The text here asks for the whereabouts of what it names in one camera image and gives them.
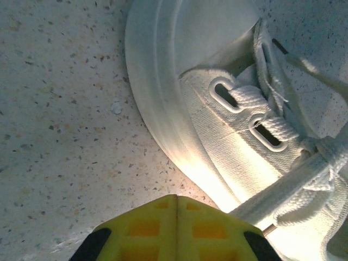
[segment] white rubber sole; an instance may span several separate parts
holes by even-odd
[[[223,180],[191,123],[176,73],[175,26],[182,1],[133,3],[126,26],[126,62],[135,101],[167,156],[224,212],[240,202]]]

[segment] floor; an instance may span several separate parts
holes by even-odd
[[[256,3],[287,49],[348,81],[344,0]],[[68,260],[99,223],[169,193],[214,206],[137,110],[124,49],[131,1],[0,5],[0,260]],[[299,91],[318,132],[335,135],[348,115],[340,96]]]

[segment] shoelace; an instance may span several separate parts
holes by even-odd
[[[266,114],[258,124],[262,124],[279,141],[288,141],[299,136],[298,132],[284,119],[283,106],[287,102],[284,96],[285,93],[292,92],[292,89],[289,89],[286,76],[282,72],[270,45],[271,39],[265,21],[260,19],[256,24],[254,33],[254,56],[260,88],[251,85],[239,86],[229,93],[237,101],[240,108],[265,107]],[[338,87],[335,90],[347,101],[346,90],[348,90],[348,86],[346,90],[344,89],[346,84],[329,76],[323,76],[304,59],[297,59],[290,55],[289,58],[305,72],[316,76],[317,79],[329,86],[333,84]],[[310,129],[302,117],[301,109],[296,106],[296,101],[291,102],[291,104],[293,105],[291,109],[299,116],[305,129]],[[309,182],[275,212],[274,223],[277,226],[305,222],[320,211],[330,199],[334,191],[334,179],[348,161],[348,147],[344,138],[345,133],[348,133],[347,124],[341,130],[343,132],[341,139],[326,137],[324,139],[306,138],[303,140],[301,145],[304,153],[294,162],[294,167],[318,151],[327,161],[329,168],[328,171],[321,173]]]

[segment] lace hole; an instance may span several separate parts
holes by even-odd
[[[281,142],[272,135],[263,125],[259,124],[259,121],[254,123],[255,130],[260,133],[270,144],[273,146],[279,146]]]
[[[266,148],[273,152],[281,152],[287,148],[288,143],[279,141],[262,124],[258,125],[263,115],[254,115],[249,122],[249,130]]]
[[[226,102],[228,102],[232,107],[238,107],[237,101],[233,98],[232,95],[228,93],[228,90],[221,83],[215,86],[215,92]]]
[[[217,100],[222,106],[232,113],[239,113],[243,109],[238,107],[237,101],[229,94],[232,90],[233,83],[224,77],[215,78],[209,86],[210,95]]]

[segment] shoe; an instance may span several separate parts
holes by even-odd
[[[329,240],[348,212],[348,175],[340,172],[348,127],[335,139],[319,139],[283,69],[295,65],[344,98],[347,85],[289,54],[279,61],[250,0],[136,0],[125,45],[146,126],[221,210],[230,212],[291,171],[315,177],[274,206],[278,228],[268,238],[284,259],[327,260]],[[315,157],[315,165],[304,164]],[[265,215],[257,225],[269,222]]]

